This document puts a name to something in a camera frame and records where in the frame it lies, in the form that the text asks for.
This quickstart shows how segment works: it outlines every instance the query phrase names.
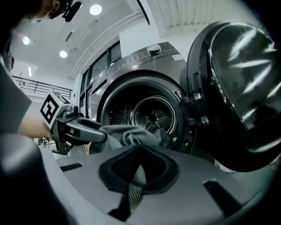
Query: control panel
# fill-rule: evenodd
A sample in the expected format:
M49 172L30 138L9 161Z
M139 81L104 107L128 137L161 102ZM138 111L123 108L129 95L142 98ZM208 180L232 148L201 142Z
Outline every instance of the control panel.
M179 54L179 52L169 42L153 44L148 47L142 48L134 53L131 53L130 55L123 57L117 63L109 67L108 70L103 71L95 78L93 78L92 90L100 88L99 85L101 83L103 83L108 78L114 77L113 75L115 75L116 72L122 70L123 68L126 68L126 70L129 72L130 70L133 70L135 67L143 63L174 54Z

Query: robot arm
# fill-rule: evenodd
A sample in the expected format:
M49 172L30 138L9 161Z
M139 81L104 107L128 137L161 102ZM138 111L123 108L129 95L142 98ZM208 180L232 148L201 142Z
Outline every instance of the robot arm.
M59 93L51 91L47 95L41 113L55 140L55 153L67 155L74 145L100 143L107 139L107 134L99 131L100 123L80 117L78 107Z

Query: gray sleeve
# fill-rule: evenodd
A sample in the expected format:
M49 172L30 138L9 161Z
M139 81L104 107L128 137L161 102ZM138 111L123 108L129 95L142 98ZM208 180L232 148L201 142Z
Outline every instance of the gray sleeve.
M4 63L9 72L12 70L12 51L9 50L6 58L4 58Z
M22 118L31 101L15 85L4 66L4 61L0 55L0 132L15 134L18 132Z

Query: dryer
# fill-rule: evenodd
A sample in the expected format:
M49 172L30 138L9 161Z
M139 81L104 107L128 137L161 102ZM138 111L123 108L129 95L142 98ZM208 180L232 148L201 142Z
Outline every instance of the dryer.
M104 125L132 124L154 132L163 128L171 148L188 152L193 142L180 96L186 61L168 42L142 48L94 78L89 109Z
M164 128L173 150L189 153L196 143L232 170L256 170L280 153L281 137L273 129L281 125L278 60L279 50L263 31L215 22L196 37L187 62L164 42L97 76L92 119L151 132Z

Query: human arm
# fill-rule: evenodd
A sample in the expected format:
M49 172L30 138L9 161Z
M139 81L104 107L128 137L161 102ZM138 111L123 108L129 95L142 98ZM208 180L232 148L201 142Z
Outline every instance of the human arm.
M25 116L22 120L18 133L29 138L52 139L50 130L43 120Z

